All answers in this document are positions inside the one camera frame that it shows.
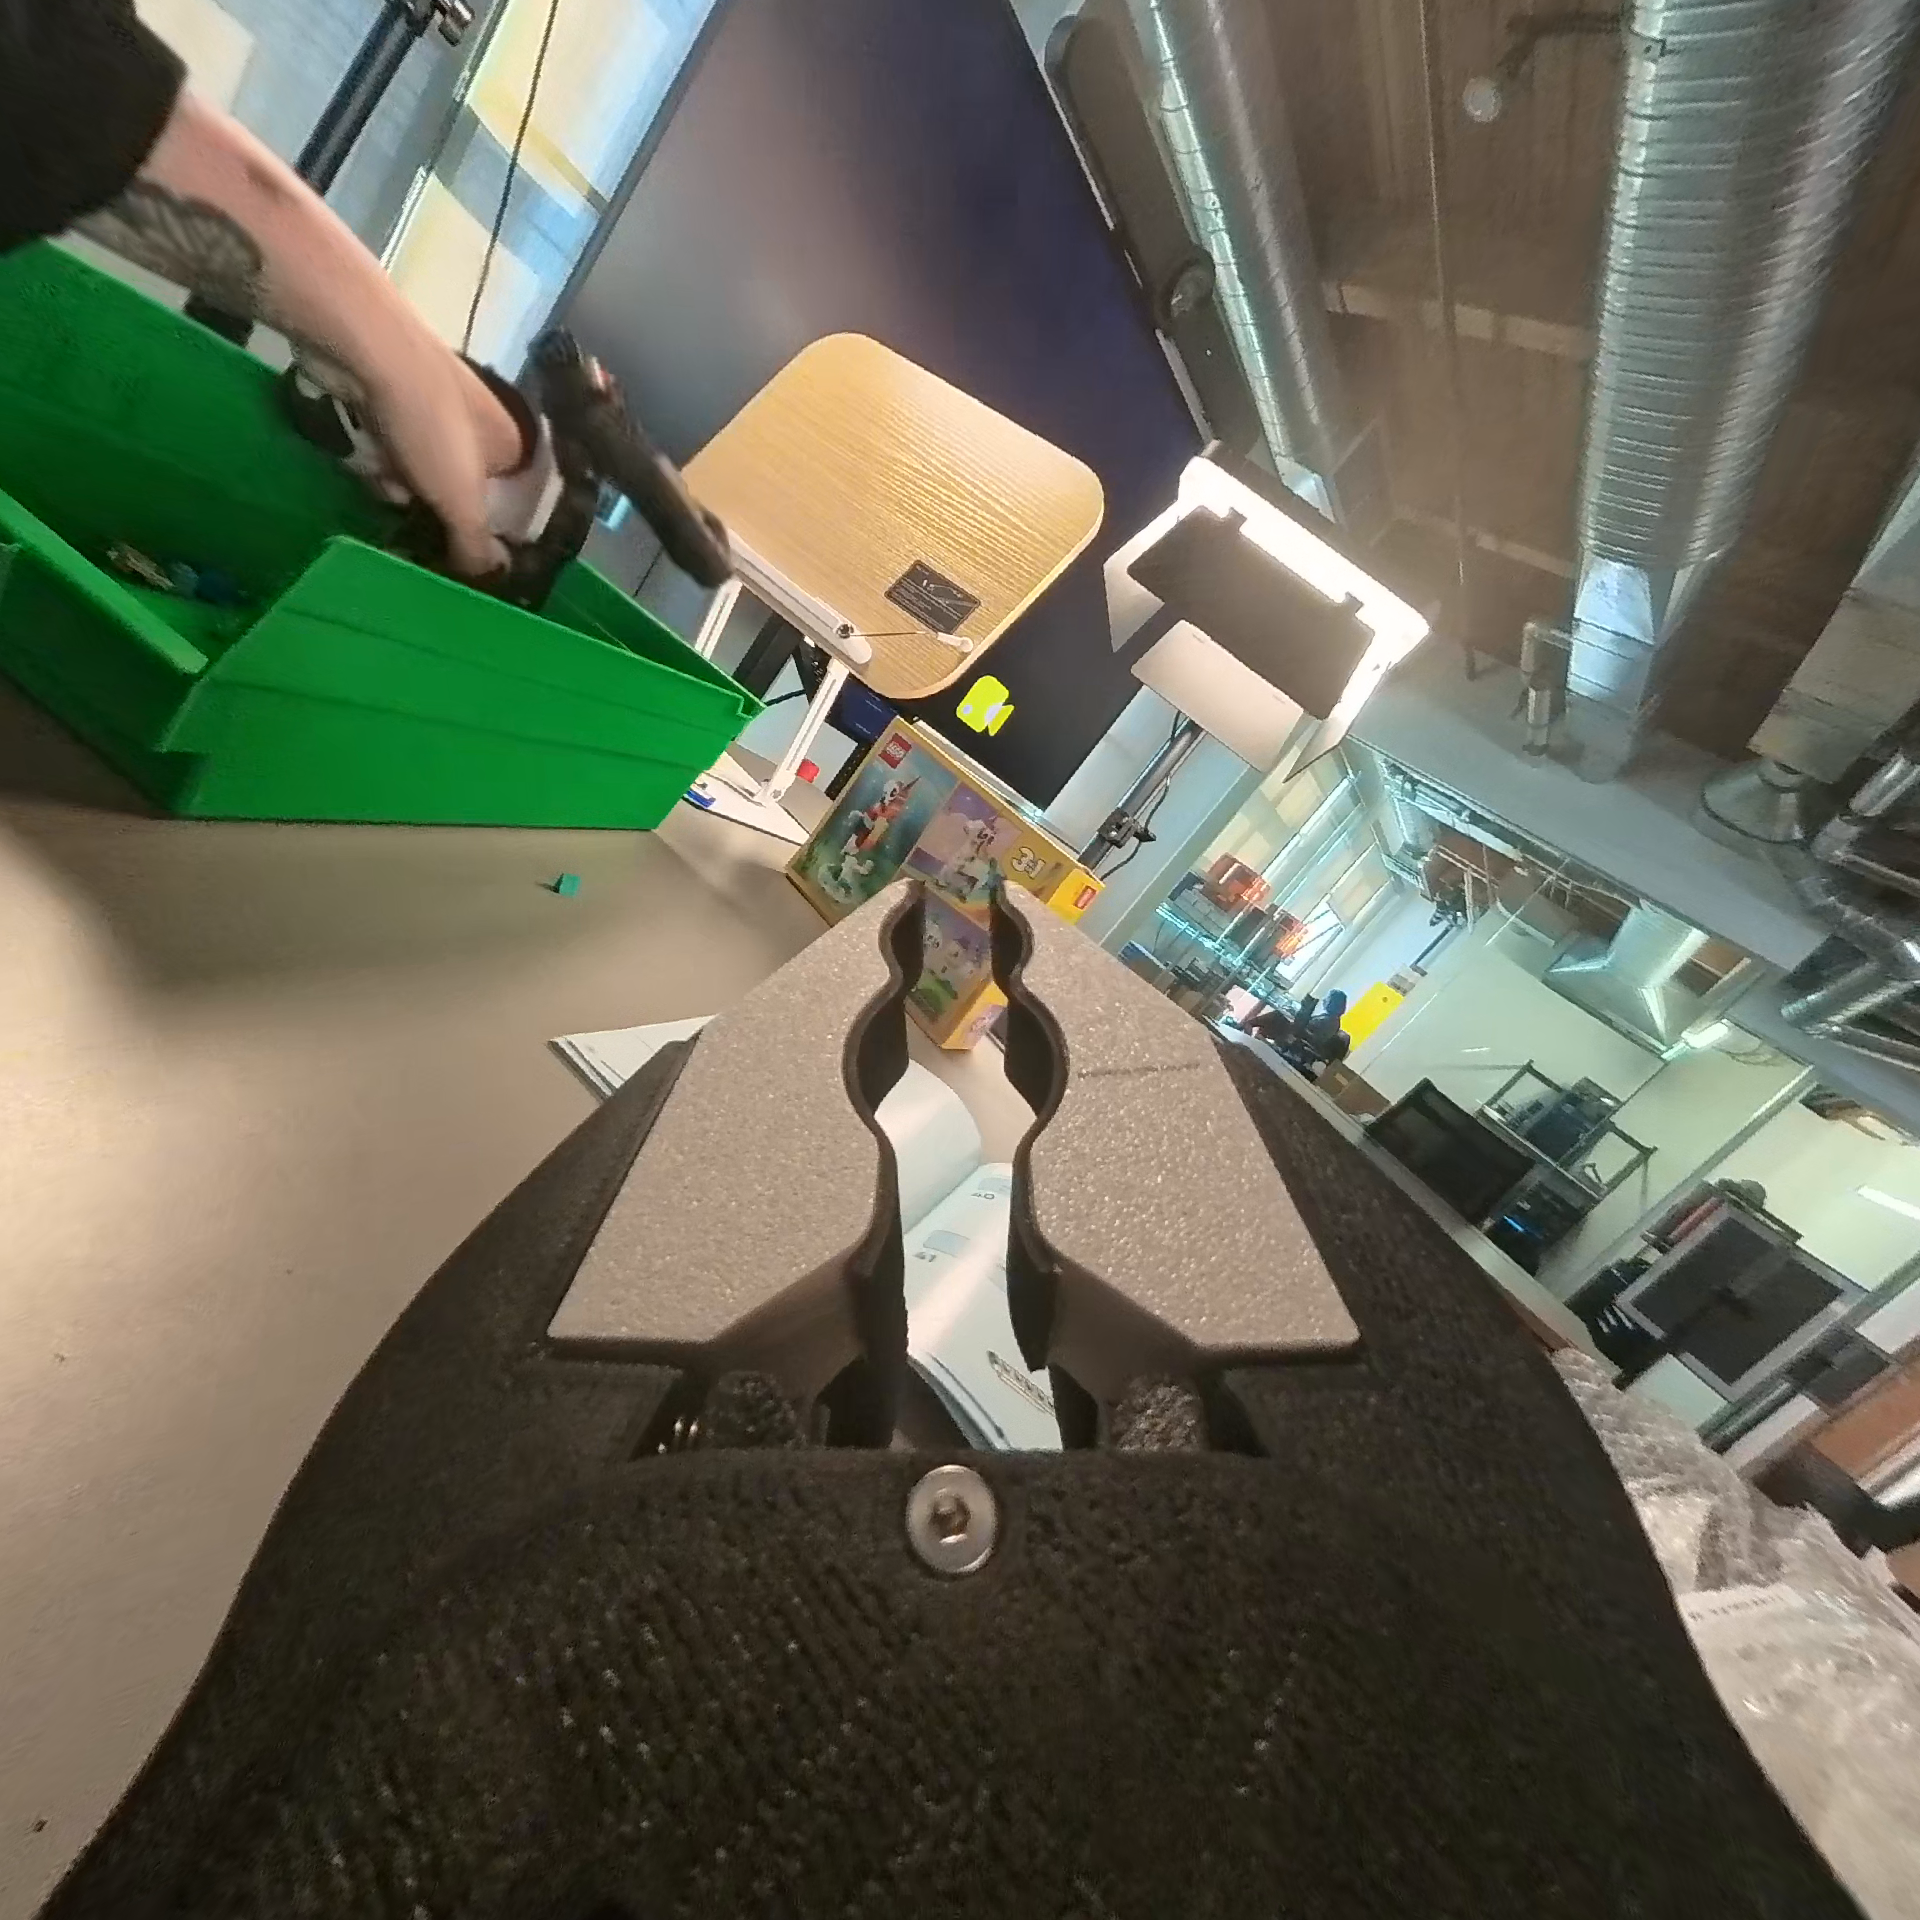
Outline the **silver ventilation duct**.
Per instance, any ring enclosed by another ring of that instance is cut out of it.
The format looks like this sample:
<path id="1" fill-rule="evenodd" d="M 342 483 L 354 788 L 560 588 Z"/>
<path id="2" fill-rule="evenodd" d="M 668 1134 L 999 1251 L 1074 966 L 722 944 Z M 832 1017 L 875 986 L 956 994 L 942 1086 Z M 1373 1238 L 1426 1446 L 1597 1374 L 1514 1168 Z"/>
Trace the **silver ventilation duct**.
<path id="1" fill-rule="evenodd" d="M 1359 431 L 1326 335 L 1269 6 L 1132 0 L 1127 21 L 1259 444 L 1322 514 L 1351 522 L 1344 464 Z"/>
<path id="2" fill-rule="evenodd" d="M 1912 57 L 1912 0 L 1622 6 L 1575 456 L 1565 761 L 1620 779 L 1734 548 Z"/>

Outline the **person's left hand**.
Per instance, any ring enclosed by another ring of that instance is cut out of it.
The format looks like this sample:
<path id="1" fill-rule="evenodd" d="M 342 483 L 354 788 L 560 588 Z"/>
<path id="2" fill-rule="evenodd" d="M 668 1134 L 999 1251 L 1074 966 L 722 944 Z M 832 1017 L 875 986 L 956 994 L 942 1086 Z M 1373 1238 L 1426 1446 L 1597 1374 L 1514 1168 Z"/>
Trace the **person's left hand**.
<path id="1" fill-rule="evenodd" d="M 490 530 L 490 478 L 524 456 L 516 413 L 435 331 L 385 335 L 356 382 L 372 433 L 362 478 L 440 522 L 457 581 L 497 576 L 504 540 Z"/>

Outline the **person's left forearm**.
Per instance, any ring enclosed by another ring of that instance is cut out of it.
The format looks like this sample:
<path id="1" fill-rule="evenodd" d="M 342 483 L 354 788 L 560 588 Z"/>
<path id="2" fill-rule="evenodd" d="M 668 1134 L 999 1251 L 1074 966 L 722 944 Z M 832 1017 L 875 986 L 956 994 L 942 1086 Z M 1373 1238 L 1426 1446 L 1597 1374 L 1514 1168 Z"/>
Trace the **person's left forearm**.
<path id="1" fill-rule="evenodd" d="M 392 331 L 429 331 L 380 257 L 224 105 L 195 88 L 138 181 L 72 226 L 230 314 L 273 329 L 362 402 L 356 369 Z"/>

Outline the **lit panel light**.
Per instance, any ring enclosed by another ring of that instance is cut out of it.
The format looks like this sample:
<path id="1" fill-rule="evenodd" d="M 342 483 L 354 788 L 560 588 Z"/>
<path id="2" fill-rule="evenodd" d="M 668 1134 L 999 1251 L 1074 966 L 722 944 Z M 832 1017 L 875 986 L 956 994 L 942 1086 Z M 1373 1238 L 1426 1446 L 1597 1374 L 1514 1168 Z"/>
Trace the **lit panel light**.
<path id="1" fill-rule="evenodd" d="M 1304 772 L 1428 637 L 1362 548 L 1269 470 L 1206 444 L 1103 564 L 1113 656 L 1249 772 Z"/>

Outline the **lego set box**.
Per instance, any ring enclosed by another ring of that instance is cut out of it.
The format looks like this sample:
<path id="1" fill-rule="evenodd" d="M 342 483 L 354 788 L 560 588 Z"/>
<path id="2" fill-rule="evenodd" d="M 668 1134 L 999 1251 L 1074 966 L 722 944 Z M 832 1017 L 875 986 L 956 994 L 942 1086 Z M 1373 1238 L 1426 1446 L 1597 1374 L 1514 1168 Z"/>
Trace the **lego set box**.
<path id="1" fill-rule="evenodd" d="M 922 886 L 908 1012 L 942 1053 L 970 1053 L 1006 1007 L 992 970 L 994 894 L 1022 886 L 1068 924 L 1103 894 L 1031 801 L 908 719 L 887 719 L 784 872 L 829 924 L 887 885 Z"/>

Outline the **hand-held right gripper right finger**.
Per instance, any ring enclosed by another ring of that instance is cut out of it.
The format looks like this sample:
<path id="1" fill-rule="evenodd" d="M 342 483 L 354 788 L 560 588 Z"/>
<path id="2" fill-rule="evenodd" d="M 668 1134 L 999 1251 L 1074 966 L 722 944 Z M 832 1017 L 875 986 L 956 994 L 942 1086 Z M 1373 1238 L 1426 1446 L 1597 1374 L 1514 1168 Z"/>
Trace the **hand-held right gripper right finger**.
<path id="1" fill-rule="evenodd" d="M 1006 1308 L 1068 1448 L 1132 1388 L 1194 1408 L 1232 1374 L 1351 1363 L 1359 1325 L 1218 1042 L 1022 886 L 994 894 L 1014 1148 Z"/>

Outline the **dark glass-front cabinet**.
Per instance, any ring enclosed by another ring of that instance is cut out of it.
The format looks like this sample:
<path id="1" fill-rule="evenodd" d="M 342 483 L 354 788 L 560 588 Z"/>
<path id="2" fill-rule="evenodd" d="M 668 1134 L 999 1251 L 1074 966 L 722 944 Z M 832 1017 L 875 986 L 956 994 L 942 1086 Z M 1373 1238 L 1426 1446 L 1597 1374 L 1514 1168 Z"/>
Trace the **dark glass-front cabinet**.
<path id="1" fill-rule="evenodd" d="M 1785 1227 L 1728 1199 L 1620 1292 L 1646 1348 L 1615 1384 L 1631 1388 L 1674 1360 L 1734 1402 L 1864 1300 L 1868 1292 Z"/>

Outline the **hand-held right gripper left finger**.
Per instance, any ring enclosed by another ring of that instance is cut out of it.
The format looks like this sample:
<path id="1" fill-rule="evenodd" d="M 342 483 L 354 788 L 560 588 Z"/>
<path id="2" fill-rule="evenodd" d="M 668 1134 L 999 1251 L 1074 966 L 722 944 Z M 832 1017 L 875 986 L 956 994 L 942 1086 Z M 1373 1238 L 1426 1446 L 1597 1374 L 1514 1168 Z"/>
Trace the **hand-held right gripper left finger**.
<path id="1" fill-rule="evenodd" d="M 904 1388 L 899 1148 L 922 886 L 887 885 L 705 1020 L 546 1341 L 763 1374 L 829 1446 L 882 1448 Z"/>

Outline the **black tripod stand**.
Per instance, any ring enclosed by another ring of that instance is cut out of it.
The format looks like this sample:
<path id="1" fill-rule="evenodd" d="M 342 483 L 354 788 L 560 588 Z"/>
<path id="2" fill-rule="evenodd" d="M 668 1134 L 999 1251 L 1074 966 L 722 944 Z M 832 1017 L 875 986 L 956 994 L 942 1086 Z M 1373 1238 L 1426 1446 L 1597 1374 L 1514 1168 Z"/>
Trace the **black tripod stand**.
<path id="1" fill-rule="evenodd" d="M 354 51 L 342 80 L 334 88 L 319 119 L 309 122 L 294 155 L 294 181 L 315 193 L 334 193 L 339 174 L 349 170 L 356 137 L 365 131 L 415 45 L 429 38 L 457 45 L 471 23 L 477 6 L 462 0 L 385 0 L 372 32 Z"/>

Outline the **black light stand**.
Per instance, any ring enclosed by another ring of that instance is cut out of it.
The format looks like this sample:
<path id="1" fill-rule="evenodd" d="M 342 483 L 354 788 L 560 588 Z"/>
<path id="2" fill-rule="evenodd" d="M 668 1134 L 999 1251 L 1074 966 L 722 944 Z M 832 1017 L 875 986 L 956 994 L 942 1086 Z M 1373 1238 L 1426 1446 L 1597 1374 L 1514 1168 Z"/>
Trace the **black light stand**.
<path id="1" fill-rule="evenodd" d="M 1206 740 L 1201 719 L 1180 714 L 1162 733 L 1158 754 L 1138 772 L 1138 779 L 1106 809 L 1098 832 L 1080 842 L 1076 870 L 1106 894 L 1113 878 L 1156 842 L 1156 817 L 1172 790 L 1172 776 Z"/>

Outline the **large glass window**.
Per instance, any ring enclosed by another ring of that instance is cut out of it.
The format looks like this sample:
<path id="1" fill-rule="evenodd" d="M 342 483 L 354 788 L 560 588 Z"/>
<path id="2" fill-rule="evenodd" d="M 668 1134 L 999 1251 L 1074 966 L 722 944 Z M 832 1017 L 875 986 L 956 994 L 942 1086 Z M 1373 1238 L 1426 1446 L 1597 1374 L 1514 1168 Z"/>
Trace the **large glass window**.
<path id="1" fill-rule="evenodd" d="M 385 264 L 477 363 L 522 371 L 679 80 L 708 0 L 497 6 Z"/>

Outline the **open instruction booklet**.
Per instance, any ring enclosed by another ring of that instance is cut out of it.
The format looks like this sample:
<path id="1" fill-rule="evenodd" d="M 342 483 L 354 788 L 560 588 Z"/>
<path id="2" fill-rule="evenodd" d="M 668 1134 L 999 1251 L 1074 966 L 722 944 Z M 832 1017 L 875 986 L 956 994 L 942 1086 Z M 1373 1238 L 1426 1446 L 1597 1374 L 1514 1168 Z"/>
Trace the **open instruction booklet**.
<path id="1" fill-rule="evenodd" d="M 637 1091 L 650 1067 L 679 1074 L 700 1032 L 705 1020 L 645 1020 L 555 1037 L 553 1053 L 612 1096 Z M 960 1091 L 914 1062 L 877 1122 L 899 1148 L 904 1215 L 899 1429 L 967 1448 L 1055 1448 L 1050 1388 L 1022 1363 L 1006 1308 L 1013 1165 L 986 1157 Z"/>

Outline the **clear plastic bag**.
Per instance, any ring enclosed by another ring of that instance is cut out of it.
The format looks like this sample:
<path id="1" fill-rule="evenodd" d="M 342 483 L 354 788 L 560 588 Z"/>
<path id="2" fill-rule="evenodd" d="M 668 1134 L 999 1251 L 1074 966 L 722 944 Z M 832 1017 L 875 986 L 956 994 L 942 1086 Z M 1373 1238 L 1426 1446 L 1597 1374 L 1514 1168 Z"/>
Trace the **clear plastic bag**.
<path id="1" fill-rule="evenodd" d="M 1551 1353 L 1765 1781 L 1875 1920 L 1920 1917 L 1920 1630 L 1882 1557 L 1765 1502 L 1669 1408 Z"/>

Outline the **wooden book stand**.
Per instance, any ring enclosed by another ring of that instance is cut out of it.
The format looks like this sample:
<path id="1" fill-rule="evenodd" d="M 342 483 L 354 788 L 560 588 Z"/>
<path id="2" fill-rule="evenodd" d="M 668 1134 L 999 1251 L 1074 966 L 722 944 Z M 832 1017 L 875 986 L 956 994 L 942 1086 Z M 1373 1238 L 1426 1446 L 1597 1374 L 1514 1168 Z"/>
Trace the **wooden book stand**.
<path id="1" fill-rule="evenodd" d="M 986 409 L 863 331 L 802 347 L 683 470 L 735 549 L 694 656 L 742 599 L 820 661 L 797 733 L 768 776 L 722 754 L 700 813 L 802 842 L 784 813 L 841 683 L 899 706 L 942 692 L 1080 557 L 1103 478 L 1068 450 Z"/>

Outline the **green plastic bin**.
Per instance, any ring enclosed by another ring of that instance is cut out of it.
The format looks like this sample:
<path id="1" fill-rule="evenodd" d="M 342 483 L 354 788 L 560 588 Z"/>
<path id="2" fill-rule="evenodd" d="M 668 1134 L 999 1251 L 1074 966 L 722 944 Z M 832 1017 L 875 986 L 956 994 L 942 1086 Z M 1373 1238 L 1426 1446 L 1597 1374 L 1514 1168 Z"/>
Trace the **green plastic bin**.
<path id="1" fill-rule="evenodd" d="M 0 323 L 0 664 L 158 813 L 656 826 L 763 719 L 588 564 L 524 611 L 392 557 L 260 356 L 79 257 L 6 257 Z M 250 608 L 129 588 L 114 540 Z"/>

